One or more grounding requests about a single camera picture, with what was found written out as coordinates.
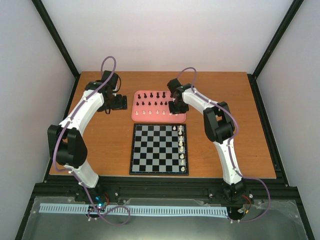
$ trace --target black corner post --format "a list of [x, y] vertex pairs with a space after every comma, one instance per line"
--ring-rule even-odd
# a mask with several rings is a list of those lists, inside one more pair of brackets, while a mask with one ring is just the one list
[[276, 30], [271, 42], [269, 43], [268, 47], [266, 48], [261, 60], [259, 61], [258, 65], [256, 66], [252, 76], [253, 81], [256, 81], [258, 76], [260, 75], [262, 69], [265, 67], [267, 61], [269, 60], [271, 54], [275, 50], [276, 46], [278, 45], [280, 39], [284, 35], [285, 31], [287, 30], [289, 24], [291, 23], [292, 19], [296, 15], [298, 9], [300, 8], [301, 4], [304, 0], [293, 0], [291, 6], [289, 7], [288, 11], [286, 12], [282, 22], [280, 23], [278, 29]]
[[46, 28], [48, 29], [49, 33], [51, 34], [56, 46], [60, 50], [66, 64], [68, 65], [70, 71], [72, 72], [74, 78], [78, 78], [80, 76], [74, 62], [72, 61], [62, 39], [59, 36], [59, 33], [52, 22], [44, 4], [42, 3], [41, 0], [32, 0], [33, 5], [35, 6], [36, 10], [38, 11], [40, 17], [42, 18]]

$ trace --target chessboard frame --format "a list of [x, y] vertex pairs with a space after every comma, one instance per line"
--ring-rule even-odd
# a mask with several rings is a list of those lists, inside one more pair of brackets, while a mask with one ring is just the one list
[[[133, 166], [133, 157], [134, 157], [134, 147], [135, 147], [135, 137], [136, 137], [136, 127], [137, 126], [183, 126], [183, 136], [184, 136], [184, 156], [185, 156], [185, 172], [174, 172], [174, 173], [168, 173], [168, 172], [133, 172], [132, 166]], [[130, 175], [142, 175], [142, 176], [188, 176], [189, 175], [189, 159], [188, 159], [188, 142], [187, 142], [187, 125], [185, 123], [177, 123], [177, 122], [171, 122], [171, 123], [134, 123], [133, 124], [133, 133], [132, 133], [132, 146], [131, 146], [131, 158], [130, 158], [130, 168], [129, 168], [129, 174]]]

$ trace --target metal floor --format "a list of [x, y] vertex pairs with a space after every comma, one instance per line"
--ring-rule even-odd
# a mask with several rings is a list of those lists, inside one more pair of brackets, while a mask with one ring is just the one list
[[[84, 214], [38, 213], [40, 203], [66, 203], [66, 197], [38, 198], [35, 201], [23, 239], [26, 240], [307, 240], [298, 209], [292, 201], [274, 201], [271, 210], [261, 219], [251, 223], [230, 223], [225, 218], [198, 216], [132, 216], [124, 226], [111, 226], [99, 219], [88, 221]], [[150, 205], [190, 206], [199, 203], [190, 200], [146, 200]], [[253, 205], [248, 220], [262, 213], [267, 203]], [[129, 206], [140, 205], [131, 201]], [[126, 216], [111, 215], [108, 220], [123, 222]]]

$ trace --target pink tray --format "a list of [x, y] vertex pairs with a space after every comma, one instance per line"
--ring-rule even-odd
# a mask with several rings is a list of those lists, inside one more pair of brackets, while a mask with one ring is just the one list
[[136, 122], [183, 123], [186, 120], [185, 113], [171, 114], [169, 111], [168, 102], [172, 100], [170, 91], [136, 91], [133, 98], [132, 120]]

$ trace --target wooden table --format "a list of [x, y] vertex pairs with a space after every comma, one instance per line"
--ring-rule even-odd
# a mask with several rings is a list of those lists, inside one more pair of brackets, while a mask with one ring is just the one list
[[[174, 79], [178, 72], [117, 74], [122, 79], [119, 94], [127, 95], [128, 110], [111, 111], [110, 115], [97, 112], [83, 135], [88, 149], [87, 160], [93, 170], [101, 176], [129, 176], [134, 93], [138, 90], [166, 91], [168, 81]], [[191, 83], [193, 76], [193, 72], [185, 72], [179, 80], [182, 84]], [[82, 72], [70, 110], [81, 99], [87, 83], [100, 78], [100, 72]], [[234, 139], [234, 146], [242, 174], [258, 178], [276, 178], [247, 74], [199, 72], [195, 87], [212, 100], [228, 103], [239, 124], [239, 134]], [[206, 137], [203, 116], [193, 107], [190, 106], [189, 109], [185, 121], [188, 139], [188, 178], [222, 178], [220, 159], [215, 146]], [[50, 174], [57, 174], [53, 167]]]

